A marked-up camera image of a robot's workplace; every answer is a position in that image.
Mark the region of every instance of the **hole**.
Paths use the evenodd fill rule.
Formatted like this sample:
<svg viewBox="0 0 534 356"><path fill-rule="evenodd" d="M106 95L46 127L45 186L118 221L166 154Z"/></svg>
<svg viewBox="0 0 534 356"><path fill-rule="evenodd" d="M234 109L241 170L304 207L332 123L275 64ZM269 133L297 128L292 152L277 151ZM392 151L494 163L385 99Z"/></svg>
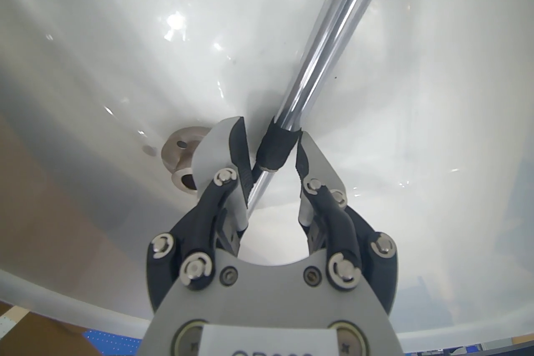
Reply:
<svg viewBox="0 0 534 356"><path fill-rule="evenodd" d="M193 181L193 174L182 175L181 182L184 184L184 186L187 189L191 189L193 191L196 191L196 184Z"/></svg>

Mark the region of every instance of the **blue object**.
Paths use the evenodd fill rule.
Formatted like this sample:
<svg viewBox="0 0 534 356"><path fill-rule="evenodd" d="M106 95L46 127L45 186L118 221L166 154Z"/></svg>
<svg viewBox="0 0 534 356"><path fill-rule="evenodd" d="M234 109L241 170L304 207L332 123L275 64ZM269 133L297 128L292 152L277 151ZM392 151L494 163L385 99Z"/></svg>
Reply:
<svg viewBox="0 0 534 356"><path fill-rule="evenodd" d="M141 345L141 339L113 335L104 331L89 330L83 335L104 356L134 355Z"/></svg>

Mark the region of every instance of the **metal rod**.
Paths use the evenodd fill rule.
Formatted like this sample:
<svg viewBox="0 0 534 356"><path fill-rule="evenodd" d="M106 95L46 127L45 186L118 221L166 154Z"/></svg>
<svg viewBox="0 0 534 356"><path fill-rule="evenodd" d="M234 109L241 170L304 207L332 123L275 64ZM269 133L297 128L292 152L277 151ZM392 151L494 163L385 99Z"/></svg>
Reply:
<svg viewBox="0 0 534 356"><path fill-rule="evenodd" d="M288 88L275 123L297 131L313 106L328 73L339 60L371 0L326 0L301 59L301 68ZM248 199L248 215L265 192L273 174L262 172Z"/></svg>

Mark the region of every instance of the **white sink basin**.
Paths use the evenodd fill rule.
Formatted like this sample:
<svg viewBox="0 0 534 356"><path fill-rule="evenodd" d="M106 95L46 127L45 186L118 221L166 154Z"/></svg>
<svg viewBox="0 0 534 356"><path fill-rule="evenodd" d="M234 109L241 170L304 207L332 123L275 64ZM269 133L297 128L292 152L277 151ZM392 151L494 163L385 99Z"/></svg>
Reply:
<svg viewBox="0 0 534 356"><path fill-rule="evenodd" d="M162 144L242 115L255 150L323 1L0 0L0 298L142 336L148 243L195 204ZM303 123L397 242L406 351L534 329L533 18L532 0L374 0ZM291 157L242 259L304 257L298 206Z"/></svg>

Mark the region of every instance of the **label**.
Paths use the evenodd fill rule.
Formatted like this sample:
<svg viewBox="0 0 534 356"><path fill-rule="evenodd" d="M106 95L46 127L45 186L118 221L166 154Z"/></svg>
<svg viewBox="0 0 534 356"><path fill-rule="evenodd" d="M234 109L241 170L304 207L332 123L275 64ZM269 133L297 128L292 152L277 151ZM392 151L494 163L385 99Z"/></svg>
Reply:
<svg viewBox="0 0 534 356"><path fill-rule="evenodd" d="M335 330L204 325L199 356L338 356Z"/></svg>

